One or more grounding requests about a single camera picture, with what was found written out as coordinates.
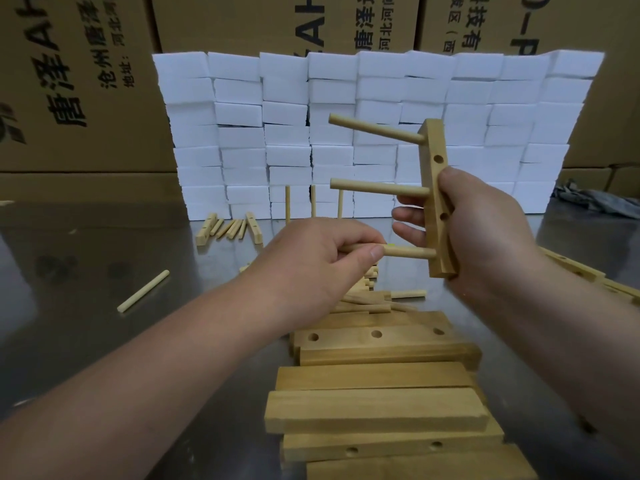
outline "hand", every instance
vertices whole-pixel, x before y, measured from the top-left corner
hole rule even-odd
[[[450,285],[457,295],[462,297],[474,287],[508,276],[508,271],[522,270],[542,257],[513,197],[452,167],[440,173],[438,183],[455,208],[449,219],[449,238],[460,274]],[[398,201],[422,206],[420,199],[398,197]],[[395,222],[393,229],[403,239],[425,247],[424,231],[401,223],[424,227],[424,212],[416,207],[394,209],[392,216],[400,222]]]
[[[295,330],[329,313],[383,256],[382,246],[373,244],[348,255],[338,252],[340,246],[357,242],[384,244],[385,240],[377,230],[353,219],[293,221],[239,278],[265,292],[264,299],[282,322],[282,333]]]

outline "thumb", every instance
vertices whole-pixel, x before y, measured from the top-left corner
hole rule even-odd
[[[385,250],[380,244],[368,244],[350,252],[332,264],[336,271],[335,286],[342,294],[347,293],[364,276],[371,266],[380,261]]]
[[[451,199],[454,207],[468,198],[474,198],[486,186],[478,177],[450,166],[440,172],[438,185],[440,190]]]

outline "gray cloth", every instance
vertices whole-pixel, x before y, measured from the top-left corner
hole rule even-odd
[[[564,185],[556,185],[553,196],[595,212],[640,219],[640,200],[599,190],[580,190],[571,179]]]

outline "cardboard box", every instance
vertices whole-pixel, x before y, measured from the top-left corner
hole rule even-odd
[[[320,51],[355,54],[359,49],[411,50],[419,3],[419,0],[152,1],[164,52],[204,50],[302,56]],[[375,14],[370,22],[356,20],[357,9],[363,7],[372,8]],[[383,10],[387,10],[386,20]],[[384,30],[383,24],[391,26],[391,30]]]
[[[175,172],[0,173],[0,200],[46,203],[182,202]]]
[[[605,190],[611,174],[611,168],[563,168],[557,183],[564,185],[571,178],[580,190]]]
[[[0,39],[0,171],[175,170],[143,0],[0,0]]]
[[[640,0],[490,0],[480,4],[486,9],[480,33],[472,25],[465,27],[469,0],[461,7],[451,4],[452,0],[426,1],[417,34],[420,50],[527,55],[562,48],[603,51],[604,62],[564,164],[603,168],[640,162],[640,64],[634,43],[640,39]]]
[[[640,198],[640,166],[614,168],[607,192],[620,197]]]

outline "gray metal tabletop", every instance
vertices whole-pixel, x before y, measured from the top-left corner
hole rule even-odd
[[[363,219],[388,242],[402,241],[391,219]],[[538,243],[640,287],[640,223],[553,201],[530,216]],[[257,254],[241,242],[194,245],[202,223],[171,205],[9,205],[0,208],[0,413],[139,334],[188,300],[233,278]],[[284,225],[260,221],[265,242]],[[171,276],[130,311],[125,298],[163,269]],[[483,351],[478,380],[509,441],[542,479],[635,478],[615,450],[578,427],[575,415],[466,307],[431,279],[425,261],[384,258],[377,289],[428,290],[412,304],[443,310]],[[285,339],[238,368],[151,473],[153,479],[299,479],[280,471],[279,437],[262,416],[276,371],[292,361]]]

